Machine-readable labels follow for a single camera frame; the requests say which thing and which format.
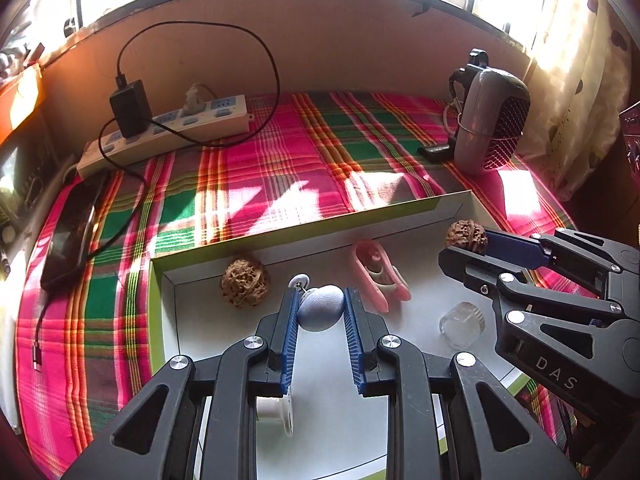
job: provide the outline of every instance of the gray heater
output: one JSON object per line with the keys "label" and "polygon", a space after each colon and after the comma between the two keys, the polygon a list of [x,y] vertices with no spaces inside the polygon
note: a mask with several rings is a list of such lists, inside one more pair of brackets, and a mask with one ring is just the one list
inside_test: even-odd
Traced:
{"label": "gray heater", "polygon": [[513,155],[529,113],[529,90],[516,76],[485,68],[471,83],[456,136],[454,162],[478,175],[503,167]]}
{"label": "gray heater", "polygon": [[[430,163],[453,158],[463,173],[479,175],[498,170],[513,156],[529,113],[529,90],[516,76],[488,65],[487,53],[475,48],[469,63],[449,78],[452,104],[459,111],[458,127],[455,132],[448,129],[446,109],[443,122],[449,142],[418,149]],[[462,104],[455,83],[464,88]]]}

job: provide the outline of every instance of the walnut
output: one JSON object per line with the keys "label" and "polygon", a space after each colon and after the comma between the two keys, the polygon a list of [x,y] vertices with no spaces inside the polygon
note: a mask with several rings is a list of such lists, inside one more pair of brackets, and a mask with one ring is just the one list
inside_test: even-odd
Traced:
{"label": "walnut", "polygon": [[480,254],[488,243],[484,227],[473,220],[459,220],[450,225],[444,245],[453,245]]}
{"label": "walnut", "polygon": [[267,269],[252,256],[239,256],[220,279],[222,296],[234,307],[257,306],[269,291]]}

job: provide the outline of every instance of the power adapter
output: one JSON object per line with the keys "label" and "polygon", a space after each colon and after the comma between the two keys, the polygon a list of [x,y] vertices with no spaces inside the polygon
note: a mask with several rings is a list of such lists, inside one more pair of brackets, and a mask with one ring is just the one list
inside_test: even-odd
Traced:
{"label": "power adapter", "polygon": [[124,75],[119,75],[116,83],[118,89],[111,94],[109,102],[122,136],[128,139],[148,129],[148,120],[152,118],[151,108],[142,80],[127,84]]}

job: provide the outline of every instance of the black phone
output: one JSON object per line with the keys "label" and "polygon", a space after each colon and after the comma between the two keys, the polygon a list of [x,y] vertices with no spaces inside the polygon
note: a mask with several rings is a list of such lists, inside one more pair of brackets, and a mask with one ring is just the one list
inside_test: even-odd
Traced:
{"label": "black phone", "polygon": [[94,234],[96,206],[107,184],[106,171],[79,182],[69,192],[53,231],[40,277],[47,294],[60,292],[79,279]]}
{"label": "black phone", "polygon": [[453,159],[455,144],[436,144],[434,146],[421,146],[418,148],[418,155],[422,156],[431,164],[444,164]]}

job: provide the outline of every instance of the floral curtain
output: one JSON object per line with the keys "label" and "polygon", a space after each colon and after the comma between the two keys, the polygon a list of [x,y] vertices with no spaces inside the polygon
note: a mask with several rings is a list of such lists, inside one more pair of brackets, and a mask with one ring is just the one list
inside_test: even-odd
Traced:
{"label": "floral curtain", "polygon": [[607,0],[545,0],[524,82],[518,153],[560,200],[607,155],[626,108],[631,39]]}

